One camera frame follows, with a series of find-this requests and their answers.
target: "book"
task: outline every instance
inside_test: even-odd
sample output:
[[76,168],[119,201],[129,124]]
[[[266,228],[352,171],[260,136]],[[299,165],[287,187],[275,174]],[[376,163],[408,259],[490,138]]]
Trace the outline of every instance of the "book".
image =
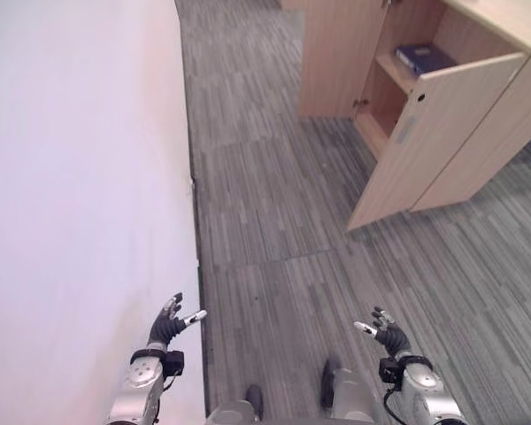
[[457,64],[449,55],[432,43],[399,46],[396,49],[396,56],[417,75],[438,71]]

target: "cabinet door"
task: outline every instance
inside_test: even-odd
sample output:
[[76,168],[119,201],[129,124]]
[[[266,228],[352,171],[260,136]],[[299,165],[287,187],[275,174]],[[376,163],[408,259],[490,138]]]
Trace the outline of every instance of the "cabinet door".
[[413,207],[470,199],[531,140],[531,59]]
[[350,117],[372,64],[387,2],[308,0],[299,114]]
[[348,229],[415,205],[525,61],[514,53],[419,77]]

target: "cabinet shelf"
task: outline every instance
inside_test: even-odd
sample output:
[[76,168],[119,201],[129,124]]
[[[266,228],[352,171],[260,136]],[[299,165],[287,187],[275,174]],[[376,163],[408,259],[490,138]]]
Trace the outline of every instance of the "cabinet shelf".
[[413,91],[417,83],[417,75],[402,64],[395,55],[391,53],[380,55],[375,60],[406,95]]

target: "label on cabinet door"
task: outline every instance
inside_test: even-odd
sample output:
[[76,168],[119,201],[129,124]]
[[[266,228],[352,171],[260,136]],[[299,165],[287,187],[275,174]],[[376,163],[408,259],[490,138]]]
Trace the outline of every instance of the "label on cabinet door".
[[399,133],[399,136],[397,137],[397,144],[401,144],[404,142],[405,137],[407,137],[407,135],[413,128],[413,124],[415,124],[415,117],[409,117],[407,119],[407,122],[405,122],[404,127],[401,129],[401,133]]

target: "open cabinet door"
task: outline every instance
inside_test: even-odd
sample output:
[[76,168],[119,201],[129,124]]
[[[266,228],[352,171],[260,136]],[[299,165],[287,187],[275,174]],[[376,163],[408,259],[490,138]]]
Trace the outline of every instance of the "open cabinet door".
[[415,205],[504,92],[523,53],[422,74],[348,230]]

